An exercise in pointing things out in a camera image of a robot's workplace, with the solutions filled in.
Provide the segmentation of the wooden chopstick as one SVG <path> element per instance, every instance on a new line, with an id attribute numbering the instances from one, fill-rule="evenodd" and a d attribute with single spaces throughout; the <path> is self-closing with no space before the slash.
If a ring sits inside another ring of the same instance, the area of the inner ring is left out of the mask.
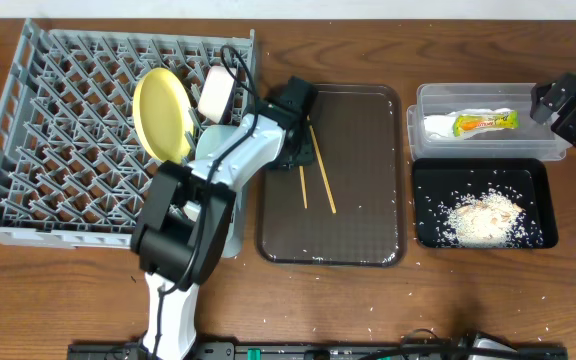
<path id="1" fill-rule="evenodd" d="M 303 166 L 299 166 L 299 176 L 300 176 L 303 206 L 304 206 L 304 209 L 307 209 L 308 208 L 308 198 L 307 198 L 307 188 L 306 188 L 306 181 L 305 181 L 305 172 L 304 172 Z"/>
<path id="2" fill-rule="evenodd" d="M 337 208 L 336 208 L 336 204 L 334 201 L 334 197 L 331 191 L 331 187 L 330 187 L 330 183 L 329 183 L 329 179 L 327 176 L 327 172 L 326 172 L 326 168 L 325 168 L 325 164 L 323 161 L 323 157 L 321 155 L 321 151 L 319 148 L 319 144 L 318 144 L 318 140 L 317 140 L 317 136 L 314 130 L 314 127 L 312 125 L 312 121 L 310 118 L 310 115 L 307 115 L 307 122 L 308 122 L 308 126 L 309 126 L 309 130 L 310 130 L 310 134 L 311 134 L 311 138 L 312 138 L 312 142 L 313 142 L 313 147 L 315 150 L 315 155 L 317 158 L 317 163 L 320 169 L 320 173 L 321 173 L 321 177 L 322 177 L 322 181 L 324 184 L 324 188 L 326 191 L 326 195 L 327 195 L 327 199 L 329 201 L 329 205 L 330 205 L 330 209 L 332 214 L 336 214 L 337 213 Z"/>

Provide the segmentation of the light blue bowl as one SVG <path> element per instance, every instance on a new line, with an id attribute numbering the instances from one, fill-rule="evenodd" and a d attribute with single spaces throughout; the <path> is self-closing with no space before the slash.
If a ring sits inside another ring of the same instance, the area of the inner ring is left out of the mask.
<path id="1" fill-rule="evenodd" d="M 199 137 L 195 159 L 200 160 L 217 150 L 237 130 L 231 125 L 211 125 L 207 127 Z"/>

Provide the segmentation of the white plate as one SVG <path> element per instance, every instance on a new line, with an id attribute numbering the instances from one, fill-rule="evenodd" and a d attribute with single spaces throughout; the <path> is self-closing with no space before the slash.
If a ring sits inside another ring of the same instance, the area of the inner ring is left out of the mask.
<path id="1" fill-rule="evenodd" d="M 235 80 L 229 71 L 224 66 L 209 70 L 198 103 L 199 113 L 215 124 L 221 122 L 234 91 Z"/>

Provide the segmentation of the green snack wrapper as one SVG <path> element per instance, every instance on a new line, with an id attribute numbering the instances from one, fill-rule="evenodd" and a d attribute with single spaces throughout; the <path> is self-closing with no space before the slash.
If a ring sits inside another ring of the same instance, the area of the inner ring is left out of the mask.
<path id="1" fill-rule="evenodd" d="M 515 130 L 519 125 L 519 113 L 509 108 L 465 109 L 423 118 L 425 133 L 433 140 L 465 140 L 486 132 Z"/>

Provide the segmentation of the yellow plate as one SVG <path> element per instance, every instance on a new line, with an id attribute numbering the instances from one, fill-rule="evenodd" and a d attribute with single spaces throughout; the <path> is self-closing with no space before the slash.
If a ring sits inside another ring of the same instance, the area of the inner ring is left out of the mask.
<path id="1" fill-rule="evenodd" d="M 194 132 L 190 100 L 181 81 L 165 68 L 150 70 L 138 81 L 132 114 L 140 144 L 153 158 L 180 164 L 191 151 Z"/>

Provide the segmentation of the small white cup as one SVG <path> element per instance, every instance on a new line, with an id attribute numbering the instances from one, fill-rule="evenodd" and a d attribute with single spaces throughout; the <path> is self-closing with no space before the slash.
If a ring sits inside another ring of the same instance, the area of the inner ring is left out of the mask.
<path id="1" fill-rule="evenodd" d="M 196 202 L 187 201 L 182 207 L 182 210 L 190 221 L 196 222 L 201 212 L 201 206 Z"/>

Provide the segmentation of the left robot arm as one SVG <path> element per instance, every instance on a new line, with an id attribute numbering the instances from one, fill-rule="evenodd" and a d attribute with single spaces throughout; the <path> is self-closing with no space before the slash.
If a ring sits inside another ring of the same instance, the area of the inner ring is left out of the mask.
<path id="1" fill-rule="evenodd" d="M 199 287 L 222 256 L 237 193 L 261 169 L 314 160 L 307 128 L 318 91 L 297 77 L 254 99 L 234 134 L 206 158 L 162 163 L 131 238 L 150 292 L 143 359 L 183 359 L 196 340 Z"/>

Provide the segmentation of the pile of rice waste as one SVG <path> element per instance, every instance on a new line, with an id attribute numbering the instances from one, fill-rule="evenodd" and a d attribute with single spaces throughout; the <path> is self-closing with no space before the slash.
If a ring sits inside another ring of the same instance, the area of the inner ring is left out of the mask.
<path id="1" fill-rule="evenodd" d="M 446 200 L 426 195 L 419 205 L 417 234 L 434 248 L 537 248 L 543 231 L 535 202 L 512 187 L 478 194 L 453 190 Z"/>

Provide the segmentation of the black waste tray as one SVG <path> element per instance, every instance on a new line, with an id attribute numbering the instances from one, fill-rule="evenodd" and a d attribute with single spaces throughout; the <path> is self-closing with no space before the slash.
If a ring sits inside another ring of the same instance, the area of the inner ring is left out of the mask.
<path id="1" fill-rule="evenodd" d="M 412 181 L 416 231 L 419 205 L 426 195 L 446 200 L 453 190 L 478 194 L 499 186 L 512 187 L 535 202 L 533 214 L 543 231 L 544 244 L 518 249 L 549 249 L 559 241 L 547 171 L 536 159 L 420 159 L 413 164 Z"/>

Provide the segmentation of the dark brown serving tray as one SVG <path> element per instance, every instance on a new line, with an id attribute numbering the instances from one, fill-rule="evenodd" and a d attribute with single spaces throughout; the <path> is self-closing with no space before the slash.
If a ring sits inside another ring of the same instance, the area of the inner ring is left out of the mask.
<path id="1" fill-rule="evenodd" d="M 337 208 L 332 214 L 317 159 L 269 170 L 256 245 L 274 263 L 390 267 L 404 254 L 404 136 L 397 93 L 382 85 L 321 84 L 310 114 Z"/>

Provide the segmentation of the clear plastic bin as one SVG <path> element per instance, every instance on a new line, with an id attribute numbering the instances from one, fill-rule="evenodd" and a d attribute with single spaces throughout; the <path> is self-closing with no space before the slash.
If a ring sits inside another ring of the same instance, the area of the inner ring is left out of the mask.
<path id="1" fill-rule="evenodd" d="M 530 117 L 531 83 L 428 83 L 417 89 L 407 110 L 412 157 L 536 158 L 559 161 L 570 144 Z M 453 134 L 460 115 L 515 112 L 515 128 L 487 128 Z"/>

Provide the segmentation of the grey plastic dish rack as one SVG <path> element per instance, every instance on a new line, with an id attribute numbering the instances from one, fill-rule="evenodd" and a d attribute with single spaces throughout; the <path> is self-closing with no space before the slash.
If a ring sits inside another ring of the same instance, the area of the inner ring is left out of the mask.
<path id="1" fill-rule="evenodd" d="M 137 84 L 164 68 L 197 103 L 225 44 L 26 21 L 0 99 L 0 243 L 128 248 L 158 167 L 134 128 Z"/>

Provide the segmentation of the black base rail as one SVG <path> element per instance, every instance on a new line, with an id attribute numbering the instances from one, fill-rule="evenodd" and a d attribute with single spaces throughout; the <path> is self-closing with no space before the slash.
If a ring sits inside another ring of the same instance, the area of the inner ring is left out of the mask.
<path id="1" fill-rule="evenodd" d="M 440 338 L 429 329 L 416 329 L 398 343 L 244 343 L 206 338 L 186 355 L 191 360 L 454 360 L 538 359 L 567 360 L 567 349 L 547 343 L 512 344 L 480 331 L 460 338 Z"/>

